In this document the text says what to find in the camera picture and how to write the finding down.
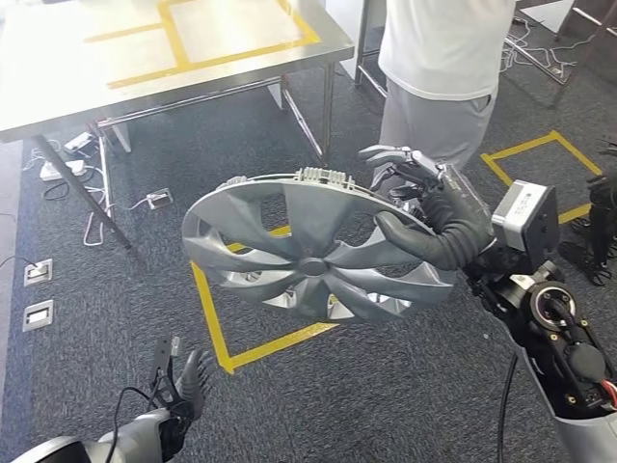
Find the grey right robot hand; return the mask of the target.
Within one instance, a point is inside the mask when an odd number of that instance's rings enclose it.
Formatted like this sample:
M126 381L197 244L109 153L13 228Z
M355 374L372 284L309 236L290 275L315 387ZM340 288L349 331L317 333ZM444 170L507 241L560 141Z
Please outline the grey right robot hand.
M386 145L360 150L358 157L370 167L385 169L373 180L373 191L389 174L423 188L420 204L432 235L407 228L389 212L376 216L382 234L398 248L441 270L456 270L480 256L494 241L486 205L451 164L439 164L419 150Z

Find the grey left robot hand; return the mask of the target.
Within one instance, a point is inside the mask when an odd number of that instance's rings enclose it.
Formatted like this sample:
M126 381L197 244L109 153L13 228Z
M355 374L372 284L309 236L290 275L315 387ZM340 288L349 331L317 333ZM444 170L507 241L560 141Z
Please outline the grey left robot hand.
M180 398L192 407L192 419L201 418L210 382L216 372L215 359L207 350L192 351L175 386Z

